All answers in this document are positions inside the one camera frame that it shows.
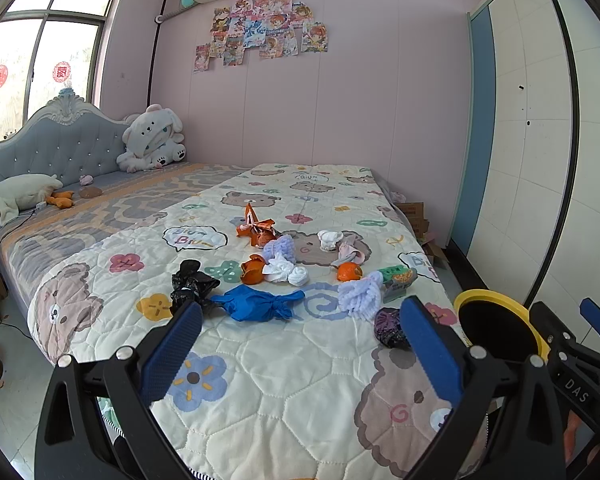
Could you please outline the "person's right hand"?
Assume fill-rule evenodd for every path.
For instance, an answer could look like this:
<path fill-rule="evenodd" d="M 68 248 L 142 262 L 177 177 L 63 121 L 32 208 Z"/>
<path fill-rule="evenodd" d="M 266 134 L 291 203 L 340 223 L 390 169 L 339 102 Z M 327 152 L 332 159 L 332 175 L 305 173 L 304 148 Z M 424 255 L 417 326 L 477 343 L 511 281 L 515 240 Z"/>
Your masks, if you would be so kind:
<path fill-rule="evenodd" d="M 567 417 L 567 427 L 562 434 L 564 438 L 565 462 L 569 465 L 577 458 L 594 438 L 593 430 L 573 411 Z"/>

